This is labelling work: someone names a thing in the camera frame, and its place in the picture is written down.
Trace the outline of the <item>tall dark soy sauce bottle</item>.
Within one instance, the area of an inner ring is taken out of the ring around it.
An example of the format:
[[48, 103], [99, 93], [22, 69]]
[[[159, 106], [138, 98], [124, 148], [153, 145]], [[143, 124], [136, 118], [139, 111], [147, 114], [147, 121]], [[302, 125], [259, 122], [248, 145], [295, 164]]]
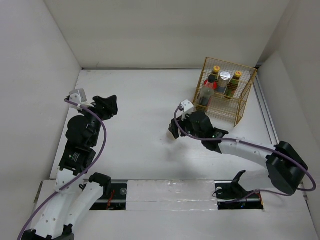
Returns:
[[198, 110], [207, 112], [211, 99], [217, 88], [217, 80], [214, 77], [208, 77], [208, 86], [202, 86], [198, 95]]

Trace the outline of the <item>red lid sauce jar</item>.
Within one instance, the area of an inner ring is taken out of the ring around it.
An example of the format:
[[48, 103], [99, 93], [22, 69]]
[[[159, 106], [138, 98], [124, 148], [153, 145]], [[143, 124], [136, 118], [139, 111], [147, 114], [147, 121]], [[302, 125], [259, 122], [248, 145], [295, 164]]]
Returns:
[[207, 86], [208, 86], [208, 79], [206, 79], [206, 80], [204, 81], [203, 86], [204, 86], [204, 87], [207, 87]]

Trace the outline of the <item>yellow cap sauce bottle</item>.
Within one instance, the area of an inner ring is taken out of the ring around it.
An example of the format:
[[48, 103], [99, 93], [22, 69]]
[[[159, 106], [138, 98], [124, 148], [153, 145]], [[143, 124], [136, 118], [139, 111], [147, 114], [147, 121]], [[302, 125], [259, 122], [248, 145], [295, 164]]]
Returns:
[[227, 88], [224, 92], [224, 97], [226, 99], [232, 99], [236, 93], [236, 90], [238, 89], [240, 78], [242, 76], [242, 72], [237, 70], [235, 71], [232, 79], [229, 81]]
[[212, 72], [210, 73], [210, 77], [217, 79], [219, 76], [220, 70], [221, 70], [220, 66], [215, 65], [212, 69]]

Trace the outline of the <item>silver lid white granule jar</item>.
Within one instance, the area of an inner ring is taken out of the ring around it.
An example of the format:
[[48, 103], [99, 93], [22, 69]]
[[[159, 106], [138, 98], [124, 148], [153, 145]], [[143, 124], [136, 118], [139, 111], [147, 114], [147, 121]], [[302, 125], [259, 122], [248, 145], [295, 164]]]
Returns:
[[230, 80], [231, 74], [228, 71], [221, 71], [217, 78], [216, 91], [220, 94], [224, 94]]

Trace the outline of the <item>yellow-green lid spice shaker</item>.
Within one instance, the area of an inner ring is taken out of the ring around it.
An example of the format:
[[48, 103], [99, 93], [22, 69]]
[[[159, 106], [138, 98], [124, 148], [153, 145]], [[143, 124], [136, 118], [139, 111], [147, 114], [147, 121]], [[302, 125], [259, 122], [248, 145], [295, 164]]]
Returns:
[[166, 133], [166, 136], [167, 136], [169, 139], [171, 139], [171, 140], [175, 140], [174, 136], [173, 136], [172, 133], [169, 132], [169, 131]]

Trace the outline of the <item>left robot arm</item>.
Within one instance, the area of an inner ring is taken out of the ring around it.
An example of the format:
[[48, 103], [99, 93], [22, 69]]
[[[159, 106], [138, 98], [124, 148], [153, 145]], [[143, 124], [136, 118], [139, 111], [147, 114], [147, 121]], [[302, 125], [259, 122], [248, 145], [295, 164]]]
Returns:
[[[64, 101], [79, 114], [67, 124], [67, 142], [58, 165], [54, 192], [27, 220], [19, 233], [20, 240], [73, 240], [76, 226], [94, 203], [112, 196], [111, 177], [98, 172], [88, 180], [85, 177], [103, 153], [94, 150], [100, 133], [103, 133], [101, 147], [106, 146], [104, 122], [118, 114], [117, 96], [95, 96], [88, 103], [79, 93], [71, 93]], [[27, 229], [40, 210], [43, 212], [37, 224]]]

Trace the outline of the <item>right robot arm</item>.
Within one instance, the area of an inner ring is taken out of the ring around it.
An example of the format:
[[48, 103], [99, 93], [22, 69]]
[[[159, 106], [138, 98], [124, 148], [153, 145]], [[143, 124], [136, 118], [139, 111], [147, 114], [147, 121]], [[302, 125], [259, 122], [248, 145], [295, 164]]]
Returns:
[[261, 173], [249, 176], [245, 169], [213, 193], [222, 200], [239, 201], [258, 192], [275, 188], [276, 195], [290, 197], [302, 191], [301, 182], [309, 175], [308, 166], [287, 142], [263, 145], [232, 136], [228, 131], [213, 126], [209, 117], [201, 111], [173, 114], [168, 128], [175, 139], [189, 137], [201, 142], [209, 151], [226, 156], [236, 156], [263, 167]]

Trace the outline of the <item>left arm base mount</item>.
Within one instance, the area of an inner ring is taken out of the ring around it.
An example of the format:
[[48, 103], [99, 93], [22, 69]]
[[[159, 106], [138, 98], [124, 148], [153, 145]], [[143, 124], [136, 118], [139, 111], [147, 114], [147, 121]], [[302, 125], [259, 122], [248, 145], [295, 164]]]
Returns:
[[127, 203], [127, 181], [114, 181], [108, 196], [100, 197], [90, 211], [124, 211]]

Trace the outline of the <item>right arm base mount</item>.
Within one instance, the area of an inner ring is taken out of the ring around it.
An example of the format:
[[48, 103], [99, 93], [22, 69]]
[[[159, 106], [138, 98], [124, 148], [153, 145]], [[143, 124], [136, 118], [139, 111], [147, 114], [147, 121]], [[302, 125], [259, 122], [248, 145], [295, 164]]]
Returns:
[[263, 202], [259, 193], [246, 191], [238, 184], [216, 183], [212, 196], [217, 199], [218, 210], [263, 210]]

